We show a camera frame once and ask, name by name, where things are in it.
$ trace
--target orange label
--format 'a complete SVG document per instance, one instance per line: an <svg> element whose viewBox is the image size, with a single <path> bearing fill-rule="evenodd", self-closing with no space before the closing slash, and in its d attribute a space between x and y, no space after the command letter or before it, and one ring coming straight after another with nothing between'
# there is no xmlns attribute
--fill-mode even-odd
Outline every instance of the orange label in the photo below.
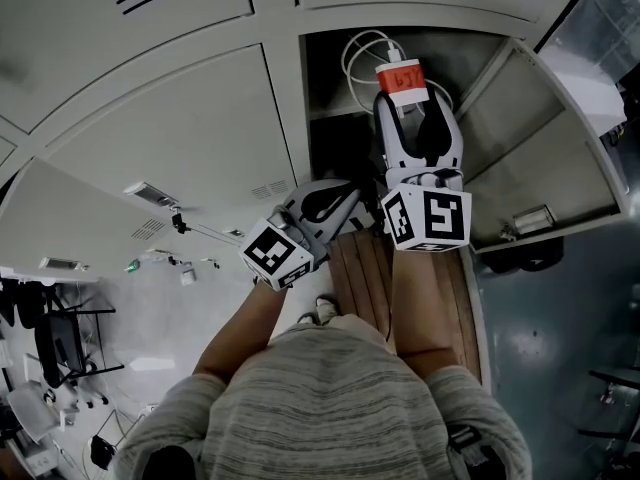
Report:
<svg viewBox="0 0 640 480"><path fill-rule="evenodd" d="M380 88L389 94L427 87L420 64L381 71L378 73L378 81Z"/></svg>

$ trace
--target floor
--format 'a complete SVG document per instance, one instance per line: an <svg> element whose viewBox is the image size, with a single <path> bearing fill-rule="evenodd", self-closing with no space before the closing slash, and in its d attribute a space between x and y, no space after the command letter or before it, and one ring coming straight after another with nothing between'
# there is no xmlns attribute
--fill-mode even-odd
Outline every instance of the floor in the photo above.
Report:
<svg viewBox="0 0 640 480"><path fill-rule="evenodd" d="M122 436L118 424L126 432L130 421L135 421L148 405L160 402L171 386L189 375L208 342L249 293L252 277L236 254L228 255L220 265L220 270L210 263L196 265L196 283L184 287L180 284L180 267L167 263L143 263L133 273L81 287L82 298L99 291L116 308L116 314L101 317L101 334L107 365L122 363L126 368L94 378L93 386L111 400L108 406L83 409L72 428L53 432L56 443L66 451L66 457L60 459L60 469L68 480L100 480L105 476L91 463L87 441L117 407L129 419L121 415L118 422L111 417L100 432L102 438L115 444ZM331 291L327 264L296 282L274 335L313 308L318 295ZM71 286L69 297L75 294L76 287ZM92 304L98 308L107 303L96 298ZM36 351L33 331L23 329L19 323L8 328L3 322L2 332L15 363L11 377L14 385L19 385L24 382L23 355ZM164 369L134 371L137 365L145 367L146 363L148 367L149 362L141 359L162 360L162 364L156 364ZM37 364L31 366L30 373L33 377L39 375Z"/></svg>
<svg viewBox="0 0 640 480"><path fill-rule="evenodd" d="M621 144L632 219L565 240L559 265L497 276L477 265L492 365L493 394L522 430L536 479L584 480L621 443L582 437L580 427L628 430L638 393L588 375L640 364L640 153Z"/></svg>

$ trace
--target wooden board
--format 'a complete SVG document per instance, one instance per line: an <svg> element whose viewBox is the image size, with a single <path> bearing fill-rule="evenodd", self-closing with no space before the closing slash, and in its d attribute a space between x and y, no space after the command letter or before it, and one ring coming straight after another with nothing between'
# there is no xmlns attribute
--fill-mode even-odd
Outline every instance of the wooden board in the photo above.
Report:
<svg viewBox="0 0 640 480"><path fill-rule="evenodd" d="M389 336L392 345L393 244L369 230L340 235L331 244L329 268L343 314L353 313ZM442 301L453 329L456 357L480 377L480 358L467 283L458 251L433 254Z"/></svg>

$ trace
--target striped sweater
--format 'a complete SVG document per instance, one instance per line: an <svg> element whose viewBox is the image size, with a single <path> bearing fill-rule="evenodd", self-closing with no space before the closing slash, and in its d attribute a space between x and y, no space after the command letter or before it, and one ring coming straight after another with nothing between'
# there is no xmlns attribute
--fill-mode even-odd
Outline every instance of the striped sweater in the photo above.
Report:
<svg viewBox="0 0 640 480"><path fill-rule="evenodd" d="M462 367L418 378L380 346L331 328L292 330L229 385L193 375L174 386L114 459L141 479L150 455L178 445L199 479L466 479L447 425L476 428L506 467L531 478L526 444Z"/></svg>

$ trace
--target person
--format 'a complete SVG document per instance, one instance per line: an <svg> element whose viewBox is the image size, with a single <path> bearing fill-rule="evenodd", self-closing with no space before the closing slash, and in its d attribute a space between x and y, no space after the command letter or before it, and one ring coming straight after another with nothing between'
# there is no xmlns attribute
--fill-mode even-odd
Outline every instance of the person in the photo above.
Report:
<svg viewBox="0 0 640 480"><path fill-rule="evenodd" d="M285 296L255 286L118 452L116 479L531 478L515 424L456 361L430 254L395 253L396 355L325 299L326 325L270 340Z"/></svg>

